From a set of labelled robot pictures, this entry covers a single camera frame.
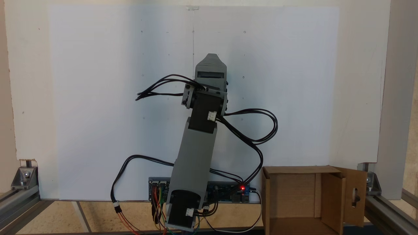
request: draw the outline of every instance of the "microcontroller board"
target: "microcontroller board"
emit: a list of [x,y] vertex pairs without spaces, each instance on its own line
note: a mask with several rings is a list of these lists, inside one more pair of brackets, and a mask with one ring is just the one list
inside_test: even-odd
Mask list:
[[[157,194],[160,194],[161,190],[161,203],[167,202],[168,190],[170,188],[169,177],[149,177],[148,178],[148,199],[151,201],[153,196],[153,185],[157,186]],[[224,181],[209,181],[207,184],[205,201],[209,201],[215,198],[214,188],[218,187],[218,194],[222,195],[231,191],[233,187],[238,185],[237,182],[224,182]],[[240,190],[235,194],[220,200],[220,202],[231,203],[249,203],[250,202],[250,185],[241,186]]]

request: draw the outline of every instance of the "black cable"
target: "black cable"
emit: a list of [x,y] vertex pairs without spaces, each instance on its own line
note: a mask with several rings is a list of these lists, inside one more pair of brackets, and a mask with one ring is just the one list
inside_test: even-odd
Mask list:
[[[217,117],[217,121],[219,121],[220,123],[224,124],[232,133],[234,133],[240,140],[242,140],[244,143],[246,143],[248,146],[250,146],[251,148],[253,148],[259,155],[260,157],[260,164],[257,166],[257,168],[243,181],[242,185],[245,186],[247,184],[249,184],[250,181],[252,181],[255,176],[258,174],[258,172],[261,170],[262,166],[263,166],[263,153],[261,152],[261,150],[251,141],[251,139],[249,139],[247,136],[245,136],[244,134],[242,134],[239,130],[237,130],[235,127],[233,127],[228,121],[225,120],[225,118],[218,116]],[[238,192],[240,190],[240,185],[237,185],[236,187],[233,187],[231,189],[230,192],[225,193],[223,195],[221,195],[219,197],[219,200],[225,199],[228,196],[233,195],[234,193]],[[215,203],[216,200],[212,200],[209,202],[206,202],[203,204],[203,206],[208,206],[210,204]],[[201,217],[206,217],[206,216],[210,216],[212,215],[209,213],[200,213],[200,212],[196,212],[196,215],[199,215]]]
[[[186,80],[181,80],[181,79],[172,79],[169,77],[181,77],[184,78]],[[150,96],[155,96],[155,95],[173,95],[173,96],[182,96],[183,93],[176,93],[176,94],[171,94],[171,93],[156,93],[156,92],[152,92],[153,90],[155,90],[156,88],[160,87],[161,85],[167,84],[169,82],[183,82],[186,84],[189,84],[191,86],[196,87],[197,89],[205,89],[203,85],[201,85],[200,83],[185,77],[183,75],[179,75],[179,74],[170,74],[167,75],[165,77],[163,77],[162,79],[158,80],[156,83],[154,83],[153,85],[151,85],[149,88],[145,89],[143,92],[139,92],[137,95],[138,97],[135,100],[140,100],[146,97],[150,97]]]
[[[257,191],[255,191],[255,190],[251,190],[250,191],[251,193],[256,193],[257,195],[258,195],[258,198],[260,199],[260,201],[261,201],[261,195],[257,192]],[[232,233],[245,233],[245,232],[248,232],[248,230],[250,230],[250,229],[252,229],[252,228],[254,228],[256,225],[257,225],[257,223],[258,223],[258,221],[260,220],[260,217],[261,217],[261,213],[260,213],[260,215],[259,215],[259,217],[258,217],[258,219],[257,219],[257,221],[255,221],[255,223],[253,224],[253,225],[251,225],[250,227],[248,227],[248,229],[245,229],[245,230],[242,230],[242,231],[231,231],[231,232],[228,232],[228,231],[219,231],[219,230],[216,230],[215,228],[213,228],[213,226],[212,225],[210,225],[209,224],[209,221],[205,218],[205,220],[206,220],[206,223],[209,225],[209,227],[212,229],[212,230],[214,230],[215,232],[217,232],[217,233],[221,233],[221,234],[232,234]]]
[[[145,159],[145,160],[152,161],[152,162],[155,162],[155,163],[158,163],[158,164],[162,164],[162,165],[165,165],[165,166],[174,166],[174,164],[173,164],[173,163],[171,163],[171,162],[163,161],[163,160],[160,160],[160,159],[156,159],[156,158],[152,158],[152,157],[148,157],[148,156],[144,156],[144,155],[132,155],[132,156],[128,157],[128,158],[125,160],[125,162],[123,163],[122,167],[120,168],[119,173],[117,174],[117,176],[116,176],[116,178],[115,178],[115,181],[113,181],[113,184],[112,184],[112,189],[110,190],[110,199],[112,200],[112,202],[116,202],[116,198],[115,198],[115,184],[116,184],[116,182],[117,182],[117,181],[119,180],[119,178],[122,176],[122,174],[123,174],[123,172],[125,171],[126,166],[128,165],[128,163],[129,163],[132,159],[135,159],[135,158]],[[223,175],[223,174],[221,174],[220,172],[224,172],[224,173],[226,173],[226,174],[234,175],[234,174],[232,174],[232,173],[227,173],[227,172],[225,172],[225,171],[215,170],[215,169],[212,169],[212,168],[210,168],[209,172],[210,172],[210,173],[212,173],[212,174],[216,174],[216,175],[219,175],[219,176],[222,176],[222,177],[228,178],[228,179],[232,179],[232,180],[234,180],[234,181],[236,181],[236,182],[238,182],[238,183],[241,183],[241,181],[240,181],[240,180],[235,179],[235,178],[232,178],[232,177],[229,177],[229,176],[226,176],[226,175]]]
[[240,114],[248,114],[248,113],[263,114],[263,115],[266,115],[266,116],[270,117],[271,120],[273,121],[273,129],[265,137],[257,139],[257,140],[248,138],[252,142],[257,142],[257,143],[255,143],[255,145],[263,144],[263,143],[269,141],[271,138],[273,138],[276,135],[277,130],[278,130],[278,121],[277,121],[276,116],[268,110],[259,109],[259,108],[244,109],[244,110],[240,110],[240,111],[237,111],[237,112],[225,113],[224,116],[232,116],[232,115],[240,115]]

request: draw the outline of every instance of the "red wire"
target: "red wire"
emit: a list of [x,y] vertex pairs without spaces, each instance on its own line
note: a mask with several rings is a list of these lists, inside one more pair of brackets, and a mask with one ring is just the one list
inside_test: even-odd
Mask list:
[[122,221],[122,219],[125,221],[125,223],[122,221],[123,225],[125,225],[125,227],[127,229],[129,229],[129,231],[133,232],[135,235],[140,235],[139,233],[135,232],[135,230],[128,224],[128,222],[126,221],[126,219],[120,215],[120,213],[118,213],[117,215],[119,215],[119,219],[120,221]]
[[162,209],[161,209],[161,207],[160,207],[160,203],[158,202],[158,199],[157,199],[157,189],[155,188],[154,189],[154,199],[155,199],[155,201],[158,203],[158,208],[161,210],[161,212],[163,211]]

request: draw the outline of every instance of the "orange wire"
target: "orange wire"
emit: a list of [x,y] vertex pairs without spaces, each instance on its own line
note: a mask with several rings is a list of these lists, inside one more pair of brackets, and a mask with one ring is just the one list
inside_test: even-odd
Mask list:
[[135,227],[127,218],[126,216],[123,214],[123,212],[120,213],[122,215],[123,218],[125,218],[125,220],[128,222],[128,224],[131,226],[132,229],[136,229],[136,231],[138,231],[139,233],[141,233],[142,231],[140,229],[138,229],[137,227]]
[[139,233],[137,233],[129,224],[128,224],[128,222],[126,221],[126,219],[123,217],[123,216],[121,216],[120,215],[120,213],[118,213],[117,215],[119,215],[119,219],[120,219],[120,221],[122,221],[122,219],[125,221],[125,223],[122,221],[122,223],[123,223],[123,225],[127,228],[127,229],[129,229],[129,231],[131,231],[131,232],[133,232],[135,235],[140,235]]
[[[154,192],[154,199],[155,199],[156,202],[158,201],[157,200],[157,189],[155,189],[155,192]],[[161,212],[163,211],[160,207],[160,203],[158,203],[158,208],[161,210]]]

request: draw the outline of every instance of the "hole in cardboard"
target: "hole in cardboard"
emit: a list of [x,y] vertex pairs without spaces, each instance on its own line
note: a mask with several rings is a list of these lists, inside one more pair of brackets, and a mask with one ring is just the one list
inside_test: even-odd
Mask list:
[[353,198],[351,199],[351,206],[356,208],[357,202],[360,201],[360,196],[357,194],[357,188],[353,188]]

